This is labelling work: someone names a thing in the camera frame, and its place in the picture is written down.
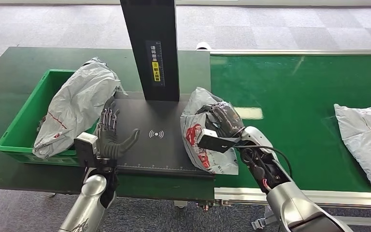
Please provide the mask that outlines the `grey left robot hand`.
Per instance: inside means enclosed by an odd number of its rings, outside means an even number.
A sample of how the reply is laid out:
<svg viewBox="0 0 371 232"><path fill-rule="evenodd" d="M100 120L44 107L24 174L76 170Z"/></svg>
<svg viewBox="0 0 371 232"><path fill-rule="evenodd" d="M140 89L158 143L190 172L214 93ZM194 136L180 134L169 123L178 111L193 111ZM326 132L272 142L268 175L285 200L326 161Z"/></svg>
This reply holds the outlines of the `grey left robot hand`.
<svg viewBox="0 0 371 232"><path fill-rule="evenodd" d="M124 156L139 139L140 129L136 128L126 140L121 143L118 142L116 126L119 113L120 110L115 104L115 97L111 96L104 104L96 126L96 135L99 139L98 148L101 158L117 160Z"/></svg>

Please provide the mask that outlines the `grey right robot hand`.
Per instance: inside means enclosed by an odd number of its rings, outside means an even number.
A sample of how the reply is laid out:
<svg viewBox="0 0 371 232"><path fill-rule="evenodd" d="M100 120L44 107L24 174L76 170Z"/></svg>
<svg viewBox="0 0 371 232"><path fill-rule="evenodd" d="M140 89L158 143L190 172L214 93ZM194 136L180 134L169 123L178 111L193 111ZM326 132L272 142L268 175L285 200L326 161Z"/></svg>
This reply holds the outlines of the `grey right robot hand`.
<svg viewBox="0 0 371 232"><path fill-rule="evenodd" d="M236 138L244 129L241 117L234 107L225 101L202 106L195 115L203 114L206 116L205 128L215 131L218 137Z"/></svg>

